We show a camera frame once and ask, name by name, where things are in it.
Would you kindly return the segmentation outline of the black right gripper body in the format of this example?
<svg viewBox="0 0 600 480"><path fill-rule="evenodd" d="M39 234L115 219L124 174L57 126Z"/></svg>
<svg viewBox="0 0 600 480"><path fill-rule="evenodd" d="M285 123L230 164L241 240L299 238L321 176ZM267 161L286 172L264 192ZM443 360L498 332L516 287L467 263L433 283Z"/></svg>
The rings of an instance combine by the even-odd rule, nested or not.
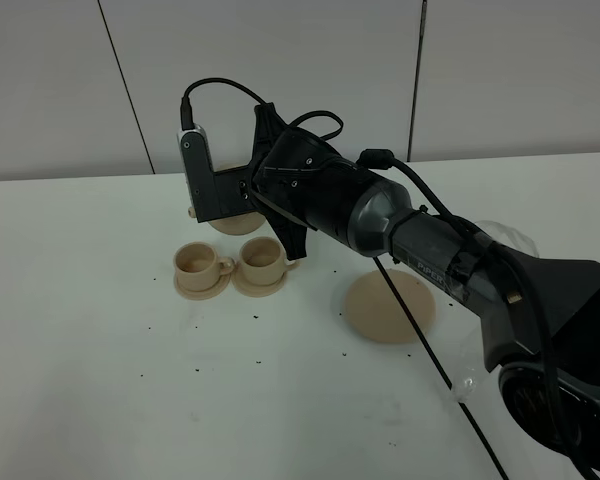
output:
<svg viewBox="0 0 600 480"><path fill-rule="evenodd" d="M375 174L340 156L327 142L302 128L288 128L260 163L254 194L274 203L288 201L308 230L321 231L348 246L349 220Z"/></svg>

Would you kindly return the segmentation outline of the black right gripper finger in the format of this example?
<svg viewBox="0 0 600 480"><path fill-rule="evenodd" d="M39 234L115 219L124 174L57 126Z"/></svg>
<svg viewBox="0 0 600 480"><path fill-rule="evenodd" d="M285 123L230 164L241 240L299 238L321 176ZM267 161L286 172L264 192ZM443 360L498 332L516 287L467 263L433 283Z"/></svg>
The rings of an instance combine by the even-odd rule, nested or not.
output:
<svg viewBox="0 0 600 480"><path fill-rule="evenodd" d="M274 203L262 197L261 213L284 247L288 260L299 260L307 256L308 225L296 207L288 201Z"/></svg>
<svg viewBox="0 0 600 480"><path fill-rule="evenodd" d="M278 138L287 129L287 123L278 115L273 103L258 104L254 107L255 131L248 172L254 173L260 163L273 149Z"/></svg>

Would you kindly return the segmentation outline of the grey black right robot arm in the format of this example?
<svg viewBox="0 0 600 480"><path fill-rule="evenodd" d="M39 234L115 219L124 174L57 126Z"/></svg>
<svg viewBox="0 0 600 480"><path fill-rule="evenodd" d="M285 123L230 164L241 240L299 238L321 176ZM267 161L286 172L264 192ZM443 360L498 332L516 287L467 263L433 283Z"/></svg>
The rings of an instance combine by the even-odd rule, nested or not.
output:
<svg viewBox="0 0 600 480"><path fill-rule="evenodd" d="M255 115L251 196L289 259L305 256L317 230L419 273L479 317L485 368L498 372L516 423L583 477L600 477L600 263L507 247L452 214L418 176L426 204L413 206L384 175L410 173L390 151L350 161L271 104Z"/></svg>

